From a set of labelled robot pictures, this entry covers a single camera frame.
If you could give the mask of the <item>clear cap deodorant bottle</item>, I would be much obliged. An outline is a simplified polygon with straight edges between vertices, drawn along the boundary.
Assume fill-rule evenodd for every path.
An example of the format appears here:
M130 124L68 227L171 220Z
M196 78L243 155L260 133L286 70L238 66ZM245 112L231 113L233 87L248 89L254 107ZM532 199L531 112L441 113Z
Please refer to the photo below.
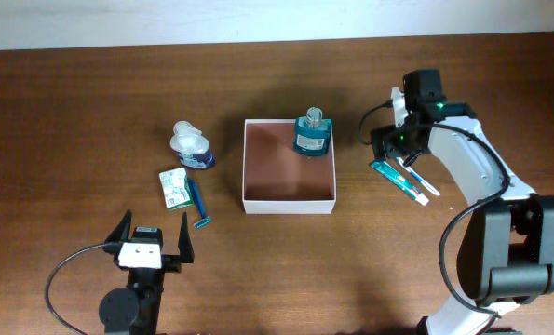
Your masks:
M169 145L185 167L207 169L215 165L208 139L187 121L179 121L173 126Z

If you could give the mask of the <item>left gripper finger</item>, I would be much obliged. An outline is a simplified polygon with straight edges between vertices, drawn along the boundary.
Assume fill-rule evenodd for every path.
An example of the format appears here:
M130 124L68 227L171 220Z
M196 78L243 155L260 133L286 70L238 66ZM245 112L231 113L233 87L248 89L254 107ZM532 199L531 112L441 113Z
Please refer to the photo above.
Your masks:
M189 235L187 213L182 214L180 226L180 235L178 240L178 250L180 252L181 263L193 263L195 261L195 253L191 237Z
M125 242L128 240L130 225L131 225L132 212L128 209L124 214L123 218L114 228L114 230L109 233L107 238L104 240L105 243L119 243Z

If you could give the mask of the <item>blue mouthwash bottle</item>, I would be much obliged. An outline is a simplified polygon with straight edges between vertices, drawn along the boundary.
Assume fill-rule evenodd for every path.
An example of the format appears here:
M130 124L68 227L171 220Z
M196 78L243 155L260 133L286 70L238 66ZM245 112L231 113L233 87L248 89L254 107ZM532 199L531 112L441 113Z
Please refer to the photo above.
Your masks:
M306 115L298 117L294 123L293 149L306 156L326 155L331 143L332 124L323 118L318 107L310 107Z

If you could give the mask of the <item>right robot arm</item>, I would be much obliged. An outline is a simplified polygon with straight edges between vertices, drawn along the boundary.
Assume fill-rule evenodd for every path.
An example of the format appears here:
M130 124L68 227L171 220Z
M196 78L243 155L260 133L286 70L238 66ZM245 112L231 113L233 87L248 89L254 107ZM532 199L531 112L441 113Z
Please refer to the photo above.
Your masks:
M439 241L449 299L423 317L419 334L490 334L493 323L554 292L554 195L539 195L508 167L465 102L449 102L439 71L405 74L384 106L391 126L375 128L372 168L420 204L426 197L390 163L409 169L421 154L446 167L467 207Z

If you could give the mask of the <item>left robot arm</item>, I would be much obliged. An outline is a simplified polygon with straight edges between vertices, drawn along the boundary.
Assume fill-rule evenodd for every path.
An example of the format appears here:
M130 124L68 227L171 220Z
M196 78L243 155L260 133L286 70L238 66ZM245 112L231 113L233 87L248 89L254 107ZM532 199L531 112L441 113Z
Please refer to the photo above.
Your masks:
M130 228L132 213L127 211L105 239L103 251L114 257L114 264L128 272L124 287L109 291L99 305L99 318L106 334L156 334L164 279L179 273L195 259L188 229L182 215L177 254L162 252L163 232L155 227Z

